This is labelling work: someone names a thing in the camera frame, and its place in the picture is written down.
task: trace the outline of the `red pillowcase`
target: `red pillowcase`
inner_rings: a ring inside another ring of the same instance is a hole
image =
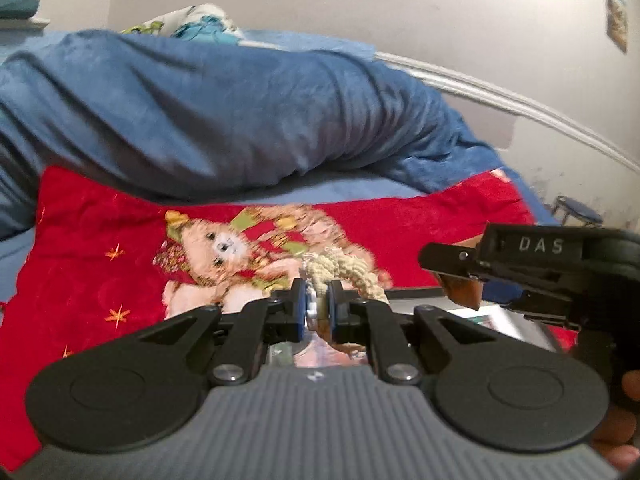
[[[417,263],[424,244],[533,221],[499,171],[410,199],[171,208],[49,168],[35,244],[0,327],[0,463],[13,470],[37,452],[25,390],[72,352],[200,304],[239,310],[289,286],[297,258],[326,246],[366,259],[384,287],[436,286]]]

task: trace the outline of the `baseboard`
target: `baseboard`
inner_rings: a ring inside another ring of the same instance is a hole
[[[590,146],[640,174],[640,161],[626,155],[615,143],[557,110],[486,81],[415,59],[377,52],[376,59],[404,70],[442,92],[471,99],[544,124],[559,133]]]

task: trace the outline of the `yellow star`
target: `yellow star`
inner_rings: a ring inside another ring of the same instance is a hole
[[[112,249],[108,253],[104,253],[104,255],[108,257],[108,259],[110,259],[111,261],[113,261],[118,256],[122,256],[123,254],[124,254],[124,251],[120,249],[120,244],[117,244],[116,248]]]
[[[111,310],[109,309],[109,313],[111,314],[109,317],[105,317],[104,320],[105,321],[115,321],[116,322],[116,330],[118,329],[118,323],[119,322],[123,322],[126,323],[127,320],[125,319],[125,316],[131,312],[130,310],[125,310],[124,312],[122,311],[122,304],[120,304],[120,308],[118,309],[118,311],[116,312],[115,310]]]

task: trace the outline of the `silver rivet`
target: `silver rivet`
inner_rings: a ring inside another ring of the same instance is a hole
[[[238,365],[224,364],[213,368],[213,376],[219,381],[237,381],[243,373],[244,370]]]
[[[398,363],[391,365],[386,369],[386,373],[392,379],[396,381],[411,381],[418,375],[418,370],[415,366],[406,363]]]

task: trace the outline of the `gray wall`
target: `gray wall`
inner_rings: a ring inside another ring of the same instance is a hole
[[[604,0],[112,0],[120,29],[212,2],[240,27],[367,41],[542,102],[640,158],[640,0],[628,54],[605,34]]]

